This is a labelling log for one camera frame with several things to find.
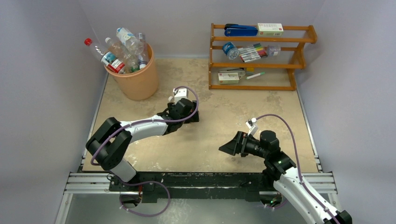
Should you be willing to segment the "red white label bottle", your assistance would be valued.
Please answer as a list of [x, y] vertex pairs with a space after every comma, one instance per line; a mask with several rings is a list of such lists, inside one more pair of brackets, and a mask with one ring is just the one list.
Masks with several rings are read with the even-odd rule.
[[110, 71], [117, 74], [125, 73], [125, 64], [109, 49], [91, 38], [86, 38], [84, 44], [89, 47], [92, 54]]

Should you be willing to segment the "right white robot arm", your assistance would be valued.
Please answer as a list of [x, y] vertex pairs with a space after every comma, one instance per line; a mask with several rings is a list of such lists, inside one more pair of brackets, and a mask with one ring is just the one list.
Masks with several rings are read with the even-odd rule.
[[252, 135], [238, 131], [219, 151], [245, 157], [249, 154], [264, 159], [266, 166], [262, 177], [266, 189], [276, 189], [287, 199], [309, 224], [351, 224], [353, 219], [324, 199], [299, 171], [296, 163], [280, 148], [276, 133], [265, 130], [257, 140]]

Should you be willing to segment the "white blue label bottle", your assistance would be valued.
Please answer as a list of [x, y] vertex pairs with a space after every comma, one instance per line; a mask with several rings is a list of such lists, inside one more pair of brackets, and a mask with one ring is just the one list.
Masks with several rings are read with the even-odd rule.
[[145, 49], [144, 44], [127, 28], [117, 28], [116, 36], [132, 54], [141, 54]]

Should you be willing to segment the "crushed clear bottle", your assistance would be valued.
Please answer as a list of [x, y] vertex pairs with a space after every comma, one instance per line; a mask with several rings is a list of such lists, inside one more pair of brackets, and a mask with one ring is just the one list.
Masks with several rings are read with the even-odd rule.
[[135, 55], [131, 54], [121, 41], [107, 37], [105, 42], [108, 45], [109, 50], [124, 63], [124, 74], [134, 73], [139, 70]]

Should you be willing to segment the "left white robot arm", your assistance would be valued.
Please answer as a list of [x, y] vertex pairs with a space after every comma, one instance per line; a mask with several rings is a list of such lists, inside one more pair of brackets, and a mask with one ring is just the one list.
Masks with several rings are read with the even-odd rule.
[[85, 145], [94, 161], [105, 171], [121, 179], [128, 191], [139, 186], [139, 175], [124, 158], [128, 146], [152, 136], [163, 136], [177, 131], [183, 124], [199, 122], [198, 101], [186, 98], [168, 103], [156, 115], [136, 121], [118, 121], [110, 117], [99, 127]]

